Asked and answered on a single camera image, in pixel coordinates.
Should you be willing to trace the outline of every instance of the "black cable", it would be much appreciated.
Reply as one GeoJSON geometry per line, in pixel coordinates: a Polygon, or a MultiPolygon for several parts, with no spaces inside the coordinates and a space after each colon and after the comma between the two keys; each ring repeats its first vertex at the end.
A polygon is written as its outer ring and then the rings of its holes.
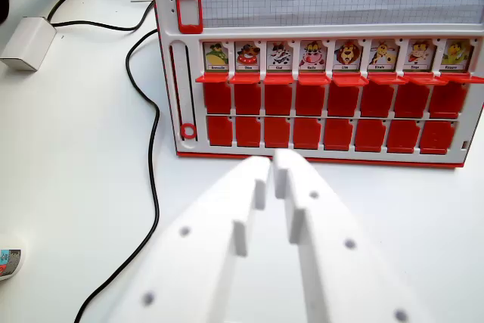
{"type": "MultiPolygon", "coordinates": [[[[52,21],[52,17],[54,16],[55,12],[58,10],[58,8],[65,2],[66,0],[59,0],[55,5],[54,7],[52,8],[52,10],[49,12],[48,16],[47,16],[47,20],[49,22],[52,21]]],[[[98,22],[91,22],[89,20],[71,20],[71,21],[68,21],[68,22],[61,22],[61,23],[51,23],[52,26],[72,26],[72,25],[75,25],[75,24],[86,24],[86,25],[89,25],[89,26],[100,26],[102,28],[108,28],[109,30],[120,30],[120,31],[123,31],[123,32],[130,32],[132,30],[137,30],[144,22],[144,20],[146,19],[146,16],[148,15],[150,9],[153,7],[154,5],[154,2],[151,2],[146,10],[144,11],[144,14],[143,14],[143,17],[141,18],[141,20],[139,21],[138,24],[136,24],[135,26],[128,26],[128,27],[125,27],[125,26],[111,26],[109,24],[103,24],[103,23],[98,23],[98,22]]]]}
{"type": "Polygon", "coordinates": [[[100,26],[101,28],[108,28],[109,30],[120,30],[123,32],[130,32],[132,30],[137,30],[143,24],[144,20],[148,16],[148,13],[150,13],[150,10],[153,7],[153,5],[154,5],[154,2],[150,2],[150,4],[147,6],[146,10],[143,13],[143,17],[141,17],[141,20],[135,26],[111,26],[109,24],[91,22],[89,20],[71,20],[69,22],[51,23],[51,25],[54,27],[59,27],[59,26],[73,26],[76,24],[86,24],[89,26],[100,26]]]}
{"type": "Polygon", "coordinates": [[[150,142],[148,144],[148,172],[150,174],[150,186],[151,186],[151,193],[153,195],[153,203],[154,203],[154,221],[153,225],[151,226],[150,231],[147,233],[146,237],[144,240],[139,244],[139,246],[136,248],[136,250],[128,257],[128,259],[121,264],[121,266],[103,283],[101,284],[96,290],[94,290],[91,295],[84,301],[84,303],[81,305],[81,308],[77,312],[76,319],[74,320],[74,323],[80,323],[82,314],[85,311],[85,308],[88,306],[88,304],[93,300],[105,287],[107,287],[111,281],[113,281],[116,276],[120,274],[120,272],[139,254],[139,252],[143,249],[144,245],[150,240],[151,236],[155,232],[158,226],[158,221],[160,220],[160,205],[158,204],[158,195],[157,195],[157,187],[155,185],[154,181],[154,171],[153,171],[153,144],[154,144],[154,136],[157,132],[157,126],[158,126],[158,121],[160,120],[160,109],[158,108],[158,105],[151,100],[146,94],[138,87],[136,84],[135,79],[133,78],[133,75],[131,74],[131,70],[129,68],[129,58],[133,54],[133,52],[136,50],[136,48],[149,36],[153,35],[156,33],[157,30],[152,30],[142,36],[136,43],[135,45],[132,46],[132,48],[129,50],[128,54],[126,55],[126,72],[128,73],[129,81],[131,81],[131,84],[135,88],[135,90],[138,92],[138,94],[151,106],[154,107],[155,110],[155,116],[154,116],[154,121],[153,121],[153,126],[151,128],[151,134],[150,134],[150,142]]]}

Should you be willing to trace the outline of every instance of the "white plastic frame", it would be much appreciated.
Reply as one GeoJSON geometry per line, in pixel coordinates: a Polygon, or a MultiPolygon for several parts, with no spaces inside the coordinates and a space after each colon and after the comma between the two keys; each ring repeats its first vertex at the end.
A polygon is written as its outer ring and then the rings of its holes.
{"type": "MultiPolygon", "coordinates": [[[[361,56],[361,74],[366,76],[367,66],[369,62],[369,50],[372,39],[395,39],[399,45],[399,58],[396,63],[396,72],[398,75],[403,74],[404,57],[406,55],[409,39],[432,39],[436,47],[436,54],[433,60],[432,72],[435,76],[440,75],[439,65],[442,61],[442,55],[445,47],[446,39],[471,39],[474,45],[473,56],[469,66],[469,72],[473,76],[484,76],[484,26],[482,24],[364,24],[364,25],[347,25],[347,26],[267,26],[267,27],[240,27],[240,28],[208,28],[204,29],[201,34],[181,34],[178,30],[178,15],[176,14],[175,0],[156,0],[157,3],[157,20],[160,25],[161,48],[165,56],[165,74],[168,88],[168,95],[171,101],[172,108],[172,123],[175,133],[176,148],[179,153],[210,153],[210,154],[242,154],[242,155],[273,155],[273,148],[266,148],[263,138],[264,118],[264,96],[262,88],[262,109],[261,117],[261,141],[258,148],[238,147],[235,138],[235,124],[233,127],[233,142],[230,147],[212,146],[209,144],[206,127],[206,107],[203,100],[203,85],[196,82],[196,78],[204,73],[203,60],[203,42],[224,42],[224,46],[228,49],[229,59],[229,79],[234,75],[234,42],[237,40],[255,41],[260,43],[261,54],[261,70],[260,79],[263,81],[266,75],[266,42],[287,40],[293,46],[293,54],[296,57],[299,54],[299,43],[307,39],[320,39],[324,45],[327,46],[327,75],[332,77],[332,66],[334,52],[334,42],[338,39],[357,39],[360,45],[363,45],[363,52],[361,56]],[[185,46],[188,49],[188,61],[186,56],[185,46]],[[173,63],[175,65],[176,82],[174,82],[174,70],[170,57],[170,47],[172,47],[173,63]],[[178,108],[180,110],[181,120],[178,117],[178,108]],[[185,139],[180,133],[180,125],[182,123],[194,124],[197,127],[197,138],[185,139]]],[[[193,2],[190,4],[181,4],[181,12],[183,13],[184,22],[198,22],[197,9],[193,9],[193,2]]],[[[295,80],[298,78],[297,62],[293,62],[292,75],[295,80]]],[[[293,87],[293,103],[291,105],[290,115],[290,143],[289,149],[293,148],[293,122],[297,116],[295,113],[294,100],[296,83],[293,87]]],[[[325,97],[328,97],[328,86],[325,86],[325,97]]],[[[429,120],[428,107],[430,98],[432,96],[433,86],[430,88],[430,95],[427,101],[427,107],[423,113],[423,118],[414,119],[420,121],[420,134],[424,127],[424,123],[429,120]]],[[[234,109],[234,89],[231,85],[231,100],[232,109],[227,116],[232,117],[232,122],[235,121],[234,109]]],[[[320,116],[315,116],[321,119],[322,131],[317,150],[303,150],[297,151],[304,157],[322,158],[322,159],[345,159],[345,160],[373,160],[373,161],[395,161],[395,162],[417,162],[417,163],[446,163],[451,165],[458,165],[465,161],[469,146],[472,141],[473,133],[479,121],[482,111],[482,102],[484,101],[484,85],[470,84],[467,92],[465,104],[459,116],[455,120],[450,120],[454,123],[455,134],[451,144],[445,155],[436,154],[420,154],[419,143],[420,135],[417,140],[416,147],[413,154],[396,154],[386,152],[386,140],[382,146],[380,153],[371,152],[357,152],[353,144],[355,139],[356,129],[353,128],[352,143],[349,151],[327,151],[324,149],[324,121],[327,116],[327,102],[324,102],[324,109],[320,116]]],[[[352,120],[355,125],[360,119],[359,115],[359,99],[357,111],[353,117],[338,117],[352,120]]],[[[396,119],[393,113],[393,105],[390,108],[390,113],[387,118],[384,118],[385,125],[388,126],[391,120],[396,119]]]]}

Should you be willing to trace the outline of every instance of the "white table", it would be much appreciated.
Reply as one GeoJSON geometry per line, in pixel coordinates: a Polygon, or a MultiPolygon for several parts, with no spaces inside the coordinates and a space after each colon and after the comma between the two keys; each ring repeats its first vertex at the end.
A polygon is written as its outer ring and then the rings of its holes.
{"type": "MultiPolygon", "coordinates": [[[[12,0],[0,48],[22,15],[45,16],[56,1],[12,0]]],[[[69,0],[54,19],[132,25],[146,5],[69,0]]],[[[130,85],[124,59],[155,26],[151,15],[135,34],[64,27],[39,72],[0,66],[0,226],[28,243],[20,273],[0,283],[0,321],[72,321],[150,228],[146,158],[154,112],[130,85]]],[[[154,158],[158,233],[237,164],[175,155],[159,49],[154,36],[132,59],[136,81],[162,112],[154,158]]],[[[484,316],[483,147],[481,123],[463,169],[315,164],[438,322],[484,316]]],[[[141,259],[83,321],[104,320],[141,259]]],[[[270,197],[256,214],[249,257],[237,266],[226,320],[304,322],[302,291],[282,203],[270,197]]]]}

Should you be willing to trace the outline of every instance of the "cartoon animal picture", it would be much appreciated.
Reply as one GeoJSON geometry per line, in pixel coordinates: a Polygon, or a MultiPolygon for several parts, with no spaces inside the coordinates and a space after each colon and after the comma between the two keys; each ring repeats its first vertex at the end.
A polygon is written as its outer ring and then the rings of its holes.
{"type": "Polygon", "coordinates": [[[376,64],[378,61],[382,61],[383,64],[391,64],[395,60],[395,56],[392,56],[388,51],[395,51],[393,47],[389,47],[385,41],[380,42],[378,47],[372,48],[371,51],[376,51],[375,55],[370,61],[370,64],[376,64]]]}
{"type": "Polygon", "coordinates": [[[221,43],[210,45],[210,52],[206,54],[206,60],[213,66],[225,66],[228,64],[228,58],[222,50],[221,43]]]}
{"type": "Polygon", "coordinates": [[[360,48],[353,41],[345,42],[336,52],[336,59],[341,64],[352,64],[360,57],[360,48]]]}
{"type": "Polygon", "coordinates": [[[247,43],[240,51],[237,52],[237,62],[245,65],[256,65],[259,52],[259,47],[255,47],[247,43]]]}
{"type": "Polygon", "coordinates": [[[322,69],[321,65],[324,64],[326,54],[322,51],[322,45],[316,41],[308,43],[305,47],[301,45],[301,61],[299,62],[299,68],[304,66],[307,70],[322,69]]]}
{"type": "Polygon", "coordinates": [[[442,64],[460,64],[469,58],[469,45],[465,40],[453,40],[444,53],[442,64]]]}
{"type": "Polygon", "coordinates": [[[288,64],[292,54],[286,49],[284,43],[272,43],[272,51],[269,57],[272,59],[272,64],[288,64]]]}
{"type": "Polygon", "coordinates": [[[411,52],[408,56],[408,62],[417,64],[419,61],[425,61],[428,57],[429,41],[416,41],[411,46],[411,52]]]}

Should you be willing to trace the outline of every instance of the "cartoon lion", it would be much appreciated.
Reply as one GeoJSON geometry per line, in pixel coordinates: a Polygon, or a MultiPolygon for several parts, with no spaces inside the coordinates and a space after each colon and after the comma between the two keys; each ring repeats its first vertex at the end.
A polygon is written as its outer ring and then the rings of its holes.
{"type": "Polygon", "coordinates": [[[336,54],[336,59],[341,64],[352,64],[360,57],[360,48],[352,41],[348,41],[337,50],[336,54]]]}

